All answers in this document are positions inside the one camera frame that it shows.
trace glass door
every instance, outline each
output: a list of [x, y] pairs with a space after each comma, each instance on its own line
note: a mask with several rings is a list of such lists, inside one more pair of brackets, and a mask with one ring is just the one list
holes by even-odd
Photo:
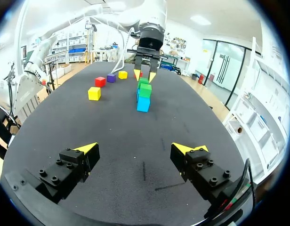
[[241, 70], [245, 49], [218, 42], [214, 61], [205, 86], [224, 105], [229, 100]]
[[213, 61], [215, 47], [216, 47], [216, 41], [211, 41], [211, 40], [202, 41], [202, 53], [201, 53], [201, 56], [199, 57], [200, 59], [198, 61], [195, 73], [198, 74], [199, 76], [203, 74], [204, 81], [209, 73], [209, 69]]

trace cube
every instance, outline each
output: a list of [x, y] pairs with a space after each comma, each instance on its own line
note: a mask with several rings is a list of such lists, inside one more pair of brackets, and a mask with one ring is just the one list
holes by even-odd
[[137, 111], [148, 112], [150, 106], [150, 98], [139, 97], [137, 102]]
[[108, 74], [107, 75], [107, 82], [114, 83], [116, 82], [116, 75], [115, 74]]
[[[143, 77], [143, 72], [140, 73], [140, 78], [142, 78], [142, 77]], [[137, 78], [136, 74], [135, 74], [135, 78]]]
[[119, 72], [119, 79], [127, 79], [127, 74], [125, 71]]
[[96, 87], [104, 87], [106, 84], [106, 79], [103, 77], [95, 78], [95, 86]]
[[140, 86], [139, 96], [150, 98], [151, 90], [152, 90], [151, 85], [142, 83]]
[[88, 93], [89, 93], [89, 100], [99, 100], [101, 97], [101, 88], [91, 87]]
[[149, 84], [149, 80], [147, 78], [140, 78], [139, 83], [137, 85], [138, 89], [140, 88], [141, 84]]

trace purple cube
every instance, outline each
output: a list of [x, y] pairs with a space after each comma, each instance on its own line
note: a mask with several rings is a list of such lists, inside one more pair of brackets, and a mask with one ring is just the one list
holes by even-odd
[[108, 74], [107, 75], [107, 82], [111, 82], [111, 83], [116, 82], [116, 75], [115, 74]]

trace blue cube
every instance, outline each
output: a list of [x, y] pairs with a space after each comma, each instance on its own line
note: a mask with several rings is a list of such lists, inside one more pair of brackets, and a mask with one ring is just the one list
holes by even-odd
[[150, 98], [138, 97], [137, 101], [137, 111], [148, 112], [150, 106]]

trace red cube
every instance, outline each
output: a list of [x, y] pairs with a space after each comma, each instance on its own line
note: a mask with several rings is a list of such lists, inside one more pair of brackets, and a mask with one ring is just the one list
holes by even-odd
[[[140, 78], [142, 78], [142, 77], [143, 77], [143, 72], [140, 73]], [[135, 75], [135, 78], [136, 78], [136, 75]]]
[[96, 87], [103, 87], [106, 84], [106, 79], [103, 77], [95, 78], [95, 86]]

